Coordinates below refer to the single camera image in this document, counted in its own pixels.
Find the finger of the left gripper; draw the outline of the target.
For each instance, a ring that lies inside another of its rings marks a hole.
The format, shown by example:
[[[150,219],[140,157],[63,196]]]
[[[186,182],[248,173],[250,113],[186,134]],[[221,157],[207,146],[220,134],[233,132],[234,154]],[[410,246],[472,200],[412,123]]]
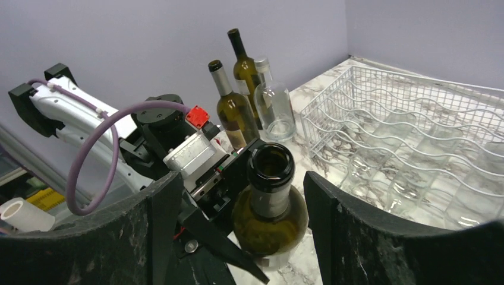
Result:
[[[263,284],[270,279],[258,265],[236,244],[224,236],[219,229],[207,220],[201,209],[190,204],[179,215],[179,224],[204,244],[212,254],[222,261],[247,271]]]

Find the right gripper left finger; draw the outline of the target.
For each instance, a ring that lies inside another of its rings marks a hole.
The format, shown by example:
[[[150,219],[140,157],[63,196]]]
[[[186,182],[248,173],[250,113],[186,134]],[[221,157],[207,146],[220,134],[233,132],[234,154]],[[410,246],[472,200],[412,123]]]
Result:
[[[170,173],[53,231],[1,237],[1,283],[167,284],[183,190]]]

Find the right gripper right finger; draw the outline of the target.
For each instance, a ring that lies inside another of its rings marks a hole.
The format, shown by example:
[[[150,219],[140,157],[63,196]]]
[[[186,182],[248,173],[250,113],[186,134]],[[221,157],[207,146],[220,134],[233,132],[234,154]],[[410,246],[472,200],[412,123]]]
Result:
[[[364,202],[313,171],[304,194],[324,284],[502,284],[503,221],[452,231]]]

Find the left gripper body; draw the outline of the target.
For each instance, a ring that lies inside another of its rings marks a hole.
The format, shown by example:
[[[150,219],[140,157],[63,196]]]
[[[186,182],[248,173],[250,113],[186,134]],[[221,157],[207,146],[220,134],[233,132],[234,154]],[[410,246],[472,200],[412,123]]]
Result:
[[[206,217],[224,234],[232,232],[231,213],[237,196],[250,182],[247,165],[253,151],[265,141],[255,139],[246,147],[226,153],[219,163],[198,180],[191,196]]]

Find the green wine bottle front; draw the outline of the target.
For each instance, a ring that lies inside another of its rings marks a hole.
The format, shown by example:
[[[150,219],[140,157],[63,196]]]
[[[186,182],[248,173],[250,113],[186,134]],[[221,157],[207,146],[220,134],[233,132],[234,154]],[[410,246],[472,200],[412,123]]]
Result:
[[[268,142],[253,150],[247,164],[249,186],[232,210],[233,231],[243,251],[262,269],[287,265],[308,228],[308,211],[292,185],[295,162],[282,144]]]

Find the green wine bottle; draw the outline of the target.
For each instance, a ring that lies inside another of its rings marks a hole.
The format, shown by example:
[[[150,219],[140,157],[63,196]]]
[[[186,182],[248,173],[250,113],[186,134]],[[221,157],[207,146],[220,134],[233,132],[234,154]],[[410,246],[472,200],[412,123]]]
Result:
[[[268,142],[253,150],[247,164],[249,186],[232,210],[233,231],[243,251],[262,269],[287,265],[308,228],[308,211],[292,185],[295,162],[282,144]]]
[[[240,31],[237,28],[230,29],[227,32],[227,35],[237,58],[237,61],[236,63],[234,63],[233,67],[233,75],[236,80],[238,89],[242,95],[248,98],[248,101],[251,104],[251,109],[253,111],[256,125],[259,130],[262,130],[262,123],[257,113],[253,98],[255,89],[260,84],[259,76],[254,64],[254,59],[247,55],[241,39]]]
[[[221,61],[209,62],[208,68],[220,95],[216,112],[221,125],[235,150],[246,147],[260,137],[250,102],[242,94],[233,91]]]

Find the clear bottle silver cap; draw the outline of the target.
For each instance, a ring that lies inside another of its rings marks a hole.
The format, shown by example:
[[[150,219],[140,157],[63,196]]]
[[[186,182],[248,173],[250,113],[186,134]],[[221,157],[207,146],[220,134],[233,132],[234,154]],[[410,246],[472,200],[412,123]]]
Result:
[[[296,133],[296,124],[289,90],[280,81],[274,80],[267,57],[254,60],[260,83],[254,91],[254,104],[268,140],[283,142]]]

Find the green wine bottle back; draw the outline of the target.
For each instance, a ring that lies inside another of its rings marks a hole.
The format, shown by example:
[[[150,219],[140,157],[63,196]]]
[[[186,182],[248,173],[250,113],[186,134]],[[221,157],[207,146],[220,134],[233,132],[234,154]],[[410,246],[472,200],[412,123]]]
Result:
[[[260,84],[259,76],[254,64],[254,59],[247,55],[241,39],[240,31],[237,28],[230,29],[227,32],[227,35],[237,58],[237,61],[236,63],[234,63],[233,67],[233,75],[236,80],[238,89],[242,95],[248,98],[248,101],[251,104],[251,109],[253,111],[256,125],[259,130],[262,130],[262,123],[257,113],[253,98],[255,89]]]

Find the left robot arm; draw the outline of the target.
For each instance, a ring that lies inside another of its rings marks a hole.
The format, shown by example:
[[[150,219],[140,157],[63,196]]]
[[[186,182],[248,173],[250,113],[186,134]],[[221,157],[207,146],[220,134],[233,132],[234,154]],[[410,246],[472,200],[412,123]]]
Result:
[[[80,89],[64,64],[8,94],[36,132],[81,151],[64,181],[76,219],[44,226],[52,216],[42,213],[28,219],[34,230],[2,237],[2,284],[234,284],[229,265],[269,282],[228,238],[260,140],[233,151],[209,115],[176,94],[116,110]],[[75,170],[88,154],[126,184],[127,197],[98,194],[97,208],[77,192]]]

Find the yellow box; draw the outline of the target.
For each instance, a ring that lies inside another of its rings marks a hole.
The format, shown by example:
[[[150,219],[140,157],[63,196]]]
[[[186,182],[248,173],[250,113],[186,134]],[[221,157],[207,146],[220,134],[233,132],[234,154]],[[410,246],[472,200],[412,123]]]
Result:
[[[26,198],[26,201],[43,211],[49,211],[65,202],[65,197],[52,188],[46,188]]]

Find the white tape roll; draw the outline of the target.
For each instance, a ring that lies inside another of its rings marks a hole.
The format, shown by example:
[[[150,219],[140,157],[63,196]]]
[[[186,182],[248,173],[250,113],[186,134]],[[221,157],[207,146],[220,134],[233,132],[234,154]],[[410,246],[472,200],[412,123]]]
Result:
[[[1,205],[1,220],[21,232],[47,232],[53,228],[55,217],[22,198]]]

